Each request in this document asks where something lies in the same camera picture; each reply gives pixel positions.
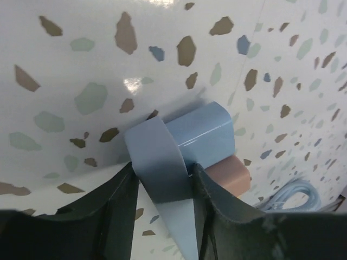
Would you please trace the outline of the light blue plug adapter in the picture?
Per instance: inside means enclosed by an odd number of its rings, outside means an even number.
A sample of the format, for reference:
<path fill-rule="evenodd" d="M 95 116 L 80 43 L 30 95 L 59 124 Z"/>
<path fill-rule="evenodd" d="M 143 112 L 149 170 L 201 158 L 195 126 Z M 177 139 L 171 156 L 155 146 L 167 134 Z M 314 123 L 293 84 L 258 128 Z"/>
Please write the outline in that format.
<path fill-rule="evenodd" d="M 215 101 L 166 123 L 166 127 L 187 168 L 194 164 L 208 168 L 235 153 L 232 117 Z"/>

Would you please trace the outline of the blue power strip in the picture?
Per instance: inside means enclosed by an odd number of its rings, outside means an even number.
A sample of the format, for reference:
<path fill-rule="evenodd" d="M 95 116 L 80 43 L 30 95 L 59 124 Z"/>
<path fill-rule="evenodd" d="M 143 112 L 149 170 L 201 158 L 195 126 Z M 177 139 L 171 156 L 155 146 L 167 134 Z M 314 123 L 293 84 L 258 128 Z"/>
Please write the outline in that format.
<path fill-rule="evenodd" d="M 160 117 L 124 134 L 132 168 L 185 259 L 198 259 L 192 188 L 182 154 Z"/>

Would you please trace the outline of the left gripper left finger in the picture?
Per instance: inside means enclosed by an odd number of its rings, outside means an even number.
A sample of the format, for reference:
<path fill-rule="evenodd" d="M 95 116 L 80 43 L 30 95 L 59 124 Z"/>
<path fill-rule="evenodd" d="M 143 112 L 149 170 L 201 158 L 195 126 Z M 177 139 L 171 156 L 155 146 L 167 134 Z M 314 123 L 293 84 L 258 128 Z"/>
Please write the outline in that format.
<path fill-rule="evenodd" d="M 139 180 L 127 164 L 56 214 L 1 211 L 1 259 L 130 259 Z"/>

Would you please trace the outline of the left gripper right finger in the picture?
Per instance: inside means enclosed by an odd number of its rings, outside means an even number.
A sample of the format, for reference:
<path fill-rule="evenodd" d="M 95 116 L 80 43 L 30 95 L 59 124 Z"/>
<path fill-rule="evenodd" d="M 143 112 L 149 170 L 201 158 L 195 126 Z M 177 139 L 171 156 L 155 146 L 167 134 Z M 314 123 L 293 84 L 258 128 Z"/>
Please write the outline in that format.
<path fill-rule="evenodd" d="M 198 259 L 346 259 L 346 215 L 265 213 L 192 168 Z"/>

